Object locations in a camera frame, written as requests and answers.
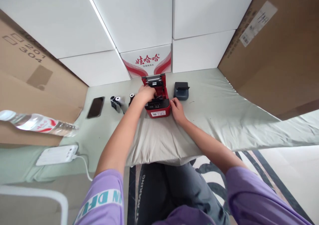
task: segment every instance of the water bottle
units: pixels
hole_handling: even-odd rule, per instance
[[[30,130],[47,134],[55,134],[65,137],[73,137],[79,127],[55,120],[40,114],[20,114],[11,110],[0,112],[0,120],[9,121],[21,130]]]

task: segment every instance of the hand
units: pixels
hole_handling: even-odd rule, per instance
[[[183,106],[177,98],[173,98],[170,101],[170,106],[172,107],[174,119],[179,125],[183,125],[185,122],[187,122],[187,118],[185,117]]]
[[[154,95],[156,95],[156,90],[148,85],[142,85],[139,89],[138,94],[136,95],[139,100],[142,100],[143,103],[147,103],[154,99]]]

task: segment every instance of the person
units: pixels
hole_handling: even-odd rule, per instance
[[[101,154],[75,225],[124,224],[124,167],[141,112],[154,95],[154,88],[139,89]],[[176,123],[225,174],[229,209],[239,225],[310,225],[226,146],[188,121],[177,98],[170,105]],[[229,224],[228,214],[189,163],[180,167],[153,163],[145,170],[136,224]]]

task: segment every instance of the dark pants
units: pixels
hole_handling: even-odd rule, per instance
[[[202,210],[216,225],[229,224],[228,213],[190,163],[179,167],[158,163],[142,165],[136,224],[150,225],[165,220],[181,205]]]

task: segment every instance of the barcode sticker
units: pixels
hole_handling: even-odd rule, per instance
[[[252,22],[248,25],[244,33],[240,36],[240,41],[244,47],[252,41],[252,39],[258,34],[258,32],[267,24],[267,22],[277,12],[277,8],[269,1],[266,1]]]
[[[162,110],[162,111],[157,111],[157,112],[151,112],[151,114],[153,117],[155,117],[155,116],[166,115],[166,112],[165,112],[165,110]]]

